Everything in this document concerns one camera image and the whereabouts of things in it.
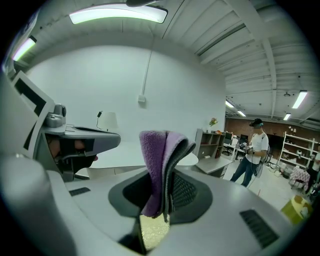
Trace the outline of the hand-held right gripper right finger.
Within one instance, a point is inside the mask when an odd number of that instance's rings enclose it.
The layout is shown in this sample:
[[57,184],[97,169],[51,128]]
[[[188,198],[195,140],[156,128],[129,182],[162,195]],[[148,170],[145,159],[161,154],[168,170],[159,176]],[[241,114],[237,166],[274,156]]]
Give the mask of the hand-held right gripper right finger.
[[290,221],[244,186],[192,170],[194,200],[170,215],[170,229],[153,256],[272,256],[293,231]]

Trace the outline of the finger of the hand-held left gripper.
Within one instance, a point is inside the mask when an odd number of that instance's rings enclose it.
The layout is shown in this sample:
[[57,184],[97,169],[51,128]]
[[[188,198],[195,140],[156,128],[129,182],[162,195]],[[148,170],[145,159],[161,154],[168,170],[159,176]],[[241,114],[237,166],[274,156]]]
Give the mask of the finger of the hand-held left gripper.
[[118,147],[121,136],[117,133],[93,129],[82,126],[67,125],[65,138],[82,141],[83,149],[76,149],[75,153],[67,153],[70,156],[94,156]]

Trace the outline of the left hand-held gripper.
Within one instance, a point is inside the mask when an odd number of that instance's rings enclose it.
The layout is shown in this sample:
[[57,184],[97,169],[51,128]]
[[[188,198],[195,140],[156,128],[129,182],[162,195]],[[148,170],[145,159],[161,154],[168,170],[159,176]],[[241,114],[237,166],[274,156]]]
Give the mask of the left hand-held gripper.
[[0,152],[18,154],[39,162],[46,170],[60,173],[64,181],[89,168],[93,156],[70,157],[55,162],[47,138],[66,139],[67,110],[56,104],[22,71],[14,79],[0,77]]

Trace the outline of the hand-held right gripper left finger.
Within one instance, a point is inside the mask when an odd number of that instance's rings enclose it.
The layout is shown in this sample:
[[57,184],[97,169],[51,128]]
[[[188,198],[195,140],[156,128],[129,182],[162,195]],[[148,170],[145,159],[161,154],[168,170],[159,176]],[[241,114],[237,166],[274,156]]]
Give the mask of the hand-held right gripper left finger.
[[146,255],[140,215],[151,185],[145,168],[72,182],[55,171],[47,174],[73,255]]

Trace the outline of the person's left hand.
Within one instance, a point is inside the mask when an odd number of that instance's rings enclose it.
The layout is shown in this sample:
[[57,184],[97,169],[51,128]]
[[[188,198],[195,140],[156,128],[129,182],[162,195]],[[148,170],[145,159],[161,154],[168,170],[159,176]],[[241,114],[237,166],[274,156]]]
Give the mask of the person's left hand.
[[84,153],[85,144],[81,140],[47,137],[49,151],[57,163]]

